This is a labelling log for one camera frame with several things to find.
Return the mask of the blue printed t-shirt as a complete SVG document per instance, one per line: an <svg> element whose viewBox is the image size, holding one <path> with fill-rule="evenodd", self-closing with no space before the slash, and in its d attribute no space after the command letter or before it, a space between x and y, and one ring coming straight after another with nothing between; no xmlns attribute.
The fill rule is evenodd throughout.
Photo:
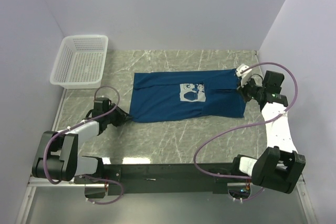
<svg viewBox="0 0 336 224"><path fill-rule="evenodd" d="M138 123L202 116L243 118L234 69L135 73L130 114Z"/></svg>

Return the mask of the white perforated plastic basket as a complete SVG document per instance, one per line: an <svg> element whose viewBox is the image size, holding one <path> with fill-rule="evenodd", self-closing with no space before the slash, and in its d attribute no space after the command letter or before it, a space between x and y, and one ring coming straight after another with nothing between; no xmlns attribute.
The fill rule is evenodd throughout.
<svg viewBox="0 0 336 224"><path fill-rule="evenodd" d="M108 49L105 35L65 37L49 78L65 89L97 89L101 86Z"/></svg>

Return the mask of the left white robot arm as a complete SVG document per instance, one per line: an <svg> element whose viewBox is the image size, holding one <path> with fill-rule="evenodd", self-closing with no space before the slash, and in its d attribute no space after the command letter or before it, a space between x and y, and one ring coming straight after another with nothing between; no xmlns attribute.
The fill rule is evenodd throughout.
<svg viewBox="0 0 336 224"><path fill-rule="evenodd" d="M80 156L79 149L84 142L100 135L108 125L122 126L131 119L130 114L110 99L96 98L93 109L79 124L42 134L32 166L32 176L59 183L86 175L93 183L101 182L105 176L102 159Z"/></svg>

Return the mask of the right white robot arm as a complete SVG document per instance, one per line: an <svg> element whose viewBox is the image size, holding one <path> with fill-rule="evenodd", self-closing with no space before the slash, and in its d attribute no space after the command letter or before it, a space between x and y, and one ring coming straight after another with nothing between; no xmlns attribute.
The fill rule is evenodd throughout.
<svg viewBox="0 0 336 224"><path fill-rule="evenodd" d="M258 159L238 155L238 164L230 169L235 181L241 182L247 176L254 185L289 194L293 191L306 159L298 153L288 123L288 100L282 95L282 73L267 71L262 85L257 85L252 72L246 65L236 70L240 79L237 90L244 101L256 100L266 121L267 148Z"/></svg>

